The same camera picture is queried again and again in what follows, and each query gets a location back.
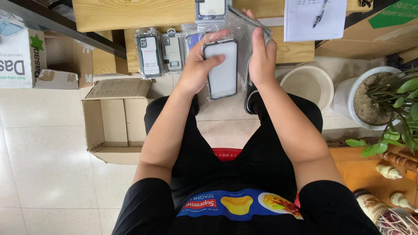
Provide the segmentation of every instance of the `supreme logo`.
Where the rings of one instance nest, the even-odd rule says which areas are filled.
[[[204,207],[216,207],[216,200],[209,199],[209,200],[198,201],[198,202],[187,202],[186,205],[184,205],[183,209],[185,208],[200,209]]]

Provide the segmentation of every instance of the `yellow pasta graphic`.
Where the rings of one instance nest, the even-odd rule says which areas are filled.
[[[235,215],[245,215],[249,212],[253,199],[250,196],[245,197],[223,197],[221,203]]]

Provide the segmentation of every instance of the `black t-shirt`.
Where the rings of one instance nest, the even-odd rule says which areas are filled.
[[[165,181],[142,179],[128,189],[112,234],[380,235],[352,192],[334,181],[303,187],[302,209],[279,195],[236,188],[192,195],[177,212]]]

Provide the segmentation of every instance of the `person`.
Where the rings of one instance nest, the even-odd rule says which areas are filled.
[[[261,126],[236,159],[216,157],[197,128],[194,95],[225,59],[204,60],[202,45],[228,33],[204,36],[171,95],[148,105],[147,137],[112,234],[380,234],[336,168],[319,108],[276,81],[277,44],[265,45],[261,28],[249,65],[257,90],[245,105]],[[291,203],[297,192],[300,208]]]

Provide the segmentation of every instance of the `potted plant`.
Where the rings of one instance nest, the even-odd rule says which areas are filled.
[[[418,149],[418,69],[368,76],[356,89],[353,103],[359,119],[384,127],[377,144],[346,140],[352,147],[366,147],[361,153],[363,158],[384,153],[388,144],[402,146],[398,142],[400,138],[412,152]],[[402,134],[394,127],[399,122],[402,122]]]

